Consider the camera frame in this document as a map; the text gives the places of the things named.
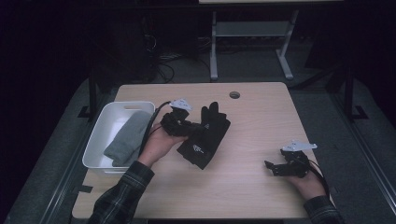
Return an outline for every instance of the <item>white logo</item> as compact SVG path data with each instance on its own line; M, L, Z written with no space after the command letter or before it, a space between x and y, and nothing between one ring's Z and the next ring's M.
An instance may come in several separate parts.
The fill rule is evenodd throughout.
M201 150L201 148L200 147L198 147L197 145L193 145L192 146L193 148L194 148L194 151L196 151L196 152L201 152L201 153L203 153L204 154L204 152Z

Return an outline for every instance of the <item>plaid sleeve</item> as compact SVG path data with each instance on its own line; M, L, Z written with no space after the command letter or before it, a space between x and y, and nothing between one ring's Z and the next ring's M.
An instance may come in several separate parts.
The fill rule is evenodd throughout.
M119 183L106 191L95 203L88 223L127 223L134 217L146 186L154 173L142 163L135 161Z
M304 204L313 224L345 223L338 210L326 196L318 196Z

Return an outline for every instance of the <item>gray cloth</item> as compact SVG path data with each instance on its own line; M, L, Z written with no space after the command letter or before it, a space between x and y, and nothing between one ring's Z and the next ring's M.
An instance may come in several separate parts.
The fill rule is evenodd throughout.
M137 160L150 119L150 113L138 110L121 127L104 152L105 156L113 160L114 167L127 167Z

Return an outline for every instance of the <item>wooden table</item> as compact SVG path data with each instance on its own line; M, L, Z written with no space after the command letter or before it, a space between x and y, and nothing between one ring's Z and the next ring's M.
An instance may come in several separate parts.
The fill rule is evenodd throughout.
M232 99L237 91L240 98ZM231 127L213 160L199 169L176 151L154 164L156 174L137 206L138 218L297 218L306 217L303 199L263 161L285 163L279 149L291 140L308 142L283 83L206 83L121 86L116 101L151 101L156 106L185 98L193 110L187 120L200 122L201 107L219 102ZM161 120L170 106L165 106ZM315 161L312 150L306 151ZM88 171L73 209L76 218L91 215L95 201L120 179Z

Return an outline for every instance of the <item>white plastic tray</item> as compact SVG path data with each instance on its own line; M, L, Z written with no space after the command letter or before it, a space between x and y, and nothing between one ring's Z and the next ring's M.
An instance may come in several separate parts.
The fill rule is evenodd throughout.
M114 102L105 105L93 127L82 157L82 163L86 167L99 175L122 175L125 173L128 167L113 167L113 160L103 153L120 128L138 110L153 114L155 105L146 101Z

